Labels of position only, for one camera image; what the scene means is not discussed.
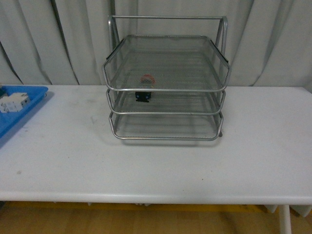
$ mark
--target wooden floor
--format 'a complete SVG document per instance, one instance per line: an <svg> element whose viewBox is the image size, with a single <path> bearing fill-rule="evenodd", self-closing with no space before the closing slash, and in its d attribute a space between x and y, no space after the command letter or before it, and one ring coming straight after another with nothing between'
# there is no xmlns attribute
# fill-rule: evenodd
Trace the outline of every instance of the wooden floor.
<svg viewBox="0 0 312 234"><path fill-rule="evenodd" d="M312 234L312 214L291 219L293 234ZM0 210L0 234L127 233L278 234L279 222L262 206L15 202Z"/></svg>

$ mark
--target mesh tray shelf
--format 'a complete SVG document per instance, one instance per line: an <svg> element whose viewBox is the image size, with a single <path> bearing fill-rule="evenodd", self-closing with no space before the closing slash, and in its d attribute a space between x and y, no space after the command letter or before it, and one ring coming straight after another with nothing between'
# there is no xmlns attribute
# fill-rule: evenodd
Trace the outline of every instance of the mesh tray shelf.
<svg viewBox="0 0 312 234"><path fill-rule="evenodd" d="M119 139L214 140L220 135L223 116L116 115L109 121Z"/></svg>
<svg viewBox="0 0 312 234"><path fill-rule="evenodd" d="M225 91L204 92L154 92L149 102L136 101L134 91L119 91L113 102L114 92L107 90L111 110L116 114L180 114L215 115L222 108Z"/></svg>
<svg viewBox="0 0 312 234"><path fill-rule="evenodd" d="M228 61L208 37L127 36L103 66L109 89L116 91L197 91L225 89ZM142 84L144 75L151 85Z"/></svg>

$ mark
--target table leg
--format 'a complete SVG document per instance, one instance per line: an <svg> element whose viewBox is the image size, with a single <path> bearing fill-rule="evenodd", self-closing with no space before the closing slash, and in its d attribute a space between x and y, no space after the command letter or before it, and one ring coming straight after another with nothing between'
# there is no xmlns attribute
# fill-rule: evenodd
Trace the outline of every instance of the table leg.
<svg viewBox="0 0 312 234"><path fill-rule="evenodd" d="M281 234L292 234L291 214L289 205L279 206L279 227Z"/></svg>

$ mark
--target white table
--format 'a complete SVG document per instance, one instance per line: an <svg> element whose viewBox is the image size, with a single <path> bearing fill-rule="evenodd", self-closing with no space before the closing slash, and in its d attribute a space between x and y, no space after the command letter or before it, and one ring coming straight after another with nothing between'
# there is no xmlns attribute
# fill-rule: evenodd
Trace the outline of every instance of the white table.
<svg viewBox="0 0 312 234"><path fill-rule="evenodd" d="M312 205L305 89L228 87L213 142L118 140L105 91L49 86L0 139L0 200Z"/></svg>

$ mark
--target metal tube frame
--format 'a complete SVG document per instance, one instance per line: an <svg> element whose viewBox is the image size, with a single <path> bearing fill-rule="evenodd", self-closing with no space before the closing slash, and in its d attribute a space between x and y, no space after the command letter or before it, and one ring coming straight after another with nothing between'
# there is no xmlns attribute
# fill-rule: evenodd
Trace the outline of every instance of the metal tube frame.
<svg viewBox="0 0 312 234"><path fill-rule="evenodd" d="M110 40L110 50L114 50L114 39L118 44L120 42L116 19L156 19L156 20L219 20L218 33L215 39L216 47L219 46L220 37L222 34L221 41L221 53L225 55L226 47L226 36L228 32L228 19L226 16L215 16L215 17L180 17L180 16L113 16L108 17L108 27L109 27L109 40Z"/></svg>
<svg viewBox="0 0 312 234"><path fill-rule="evenodd" d="M116 23L116 19L163 19L163 20L218 20L219 21L219 27L218 27L218 32L217 32L217 36L215 39L215 47L218 48L219 47L219 43L220 43L220 38L222 35L222 41L221 41L221 55L222 58L224 58L225 56L225 48L226 48L226 37L227 37L227 30L228 30L228 20L226 16L221 16L221 17L176 17L176 16L116 16L116 15L110 15L108 17L108 26L109 26L109 44L110 44L110 52L112 53L115 49L115 46L118 46L120 44L120 38L119 38L119 34L118 34L118 29L117 29L117 23ZM103 66L103 73L104 76L106 76L106 72L104 70L104 66ZM224 85L224 87L220 90L217 91L223 91L224 88L227 86L227 83ZM114 96L116 98L116 93L115 89L113 89L112 87L110 87L110 89L114 92ZM216 95L216 97L214 96L214 94L212 94L212 96L216 99L214 100L214 102L217 102L217 100L221 99L220 95ZM223 100L225 97L225 93L222 97L221 103L223 104ZM112 116L114 113L113 110L113 106L112 106L112 102L110 100L109 97L109 93L107 92L107 98L110 104L110 108L112 110L110 117L109 117L109 121L110 121L110 125L112 128L112 132L115 135L115 137L119 138L119 139L151 139L151 140L205 140L205 141L210 141L210 140L215 140L218 136L222 136L222 132L221 132L221 127L222 127L222 123L223 123L223 115L221 112L218 113L218 115L220 116L220 122L218 123L217 119L214 116L214 120L216 123L216 126L218 126L218 130L217 130L217 134L215 137L213 138L188 138L188 137L120 137L116 134L115 132L115 128L114 128L114 123L112 121Z"/></svg>

